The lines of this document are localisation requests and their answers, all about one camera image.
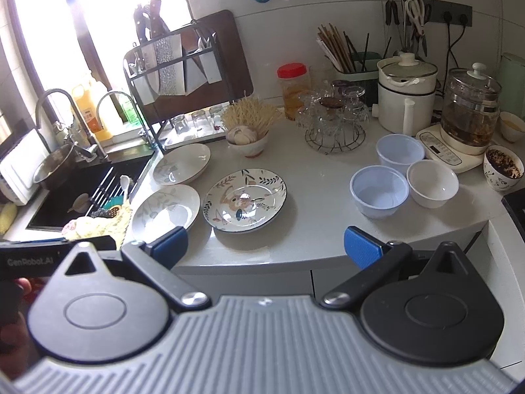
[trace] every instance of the white countertop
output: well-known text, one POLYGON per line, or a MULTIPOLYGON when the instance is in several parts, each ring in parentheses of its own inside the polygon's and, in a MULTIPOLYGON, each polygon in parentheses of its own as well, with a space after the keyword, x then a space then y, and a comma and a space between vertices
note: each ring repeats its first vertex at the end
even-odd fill
MULTIPOLYGON (((356 225, 374 237, 413 243, 432 237, 482 226, 489 219, 506 214, 501 193, 485 181, 482 167, 458 176, 458 194, 445 206, 426 209, 410 197, 391 217, 380 221, 368 219, 356 208, 350 195, 349 181, 358 169, 378 164, 375 143, 388 134, 376 120, 367 127, 366 139, 359 148, 342 154, 324 155, 308 146, 301 130, 288 120, 279 122, 270 132, 270 140, 261 156, 246 159, 228 148, 226 141, 209 144, 211 160, 203 174, 192 182, 201 202, 208 190, 222 177, 241 168, 266 168, 285 181, 288 196, 280 213, 267 226, 246 234, 228 234, 212 230, 200 213, 189 230, 190 247, 178 263, 178 272, 236 273, 250 267, 256 272, 288 271, 311 268, 313 261, 345 255, 343 232, 356 225)), ((159 153, 154 157, 161 158, 159 153)), ((134 209, 161 187, 146 174, 132 201, 134 209)), ((514 189, 522 187, 519 182, 514 189)), ((57 233, 27 230, 25 227, 38 208, 44 193, 21 209, 5 239, 55 238, 57 233)), ((516 241, 523 244, 518 231, 516 241)), ((126 241, 132 240, 128 230, 126 241)))

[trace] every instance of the black sink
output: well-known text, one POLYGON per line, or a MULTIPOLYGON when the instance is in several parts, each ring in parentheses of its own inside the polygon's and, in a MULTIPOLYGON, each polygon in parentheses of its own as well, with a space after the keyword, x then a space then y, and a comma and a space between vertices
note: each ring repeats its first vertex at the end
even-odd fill
POLYGON ((127 175, 135 182, 130 191, 131 196, 150 158, 151 155, 146 155, 118 163, 80 166, 61 187, 49 192, 27 228, 61 231, 62 227, 72 219, 89 216, 90 213, 107 203, 110 198, 123 194, 120 188, 121 175, 127 175), (85 214, 76 211, 68 212, 74 200, 83 193, 91 197, 90 209, 85 214))

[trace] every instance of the metal bowl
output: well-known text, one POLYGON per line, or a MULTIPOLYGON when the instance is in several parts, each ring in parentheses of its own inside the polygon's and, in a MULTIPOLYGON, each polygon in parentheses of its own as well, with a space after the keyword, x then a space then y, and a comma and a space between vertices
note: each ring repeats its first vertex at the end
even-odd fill
POLYGON ((58 188, 76 167, 74 158, 73 145, 61 146, 40 163, 33 175, 33 182, 48 190, 58 188))

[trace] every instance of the blue gripper pad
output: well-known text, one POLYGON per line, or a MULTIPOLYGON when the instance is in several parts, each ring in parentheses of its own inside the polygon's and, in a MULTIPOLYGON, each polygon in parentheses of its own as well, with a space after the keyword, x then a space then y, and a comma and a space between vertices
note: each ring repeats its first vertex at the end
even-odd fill
POLYGON ((147 244, 146 248, 149 249, 153 259, 171 270, 186 254, 188 233, 182 226, 175 227, 154 242, 147 244))
POLYGON ((359 230, 348 227, 345 230, 345 252, 360 270, 364 270, 383 256, 381 246, 367 239, 359 230))

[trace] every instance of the floral plate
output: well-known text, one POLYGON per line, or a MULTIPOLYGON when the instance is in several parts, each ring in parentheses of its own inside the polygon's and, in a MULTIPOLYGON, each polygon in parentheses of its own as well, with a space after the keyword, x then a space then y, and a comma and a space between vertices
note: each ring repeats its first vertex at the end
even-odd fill
POLYGON ((151 243, 177 226, 189 229, 200 209, 198 192, 171 185, 150 195, 136 210, 131 229, 136 240, 151 243))
POLYGON ((286 193, 286 184, 274 172, 261 168, 239 170, 209 190, 204 199, 204 218, 219 231, 253 231, 281 210, 286 193))
POLYGON ((204 171, 211 155, 209 148, 203 144, 176 148, 159 160, 153 169, 153 180, 159 185, 191 182, 204 171))

